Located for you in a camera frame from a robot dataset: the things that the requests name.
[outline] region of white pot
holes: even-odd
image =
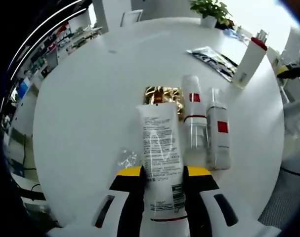
[[[214,28],[217,23],[217,19],[214,16],[201,17],[200,25],[206,28]]]

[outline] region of gold packet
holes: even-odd
[[[145,88],[143,104],[176,102],[178,119],[184,119],[184,98],[180,87],[148,86]]]

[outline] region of white round table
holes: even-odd
[[[274,189],[284,144],[279,88],[265,57],[244,90],[228,83],[187,49],[210,46],[240,63],[246,46],[199,19],[144,21],[91,40],[44,80],[37,100],[33,142],[39,181],[57,220],[108,188],[121,147],[142,153],[136,106],[146,86],[180,86],[197,75],[202,90],[225,91],[232,168],[214,174],[252,207],[258,218]]]

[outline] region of potted plant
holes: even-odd
[[[217,21],[229,25],[227,17],[231,15],[227,5],[218,0],[194,0],[190,1],[190,9],[201,14],[201,25],[208,28],[215,27]]]

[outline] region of green leaves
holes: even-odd
[[[218,0],[191,0],[190,9],[201,14],[202,18],[213,16],[221,24],[229,25],[227,17],[231,15],[227,10],[227,5]]]

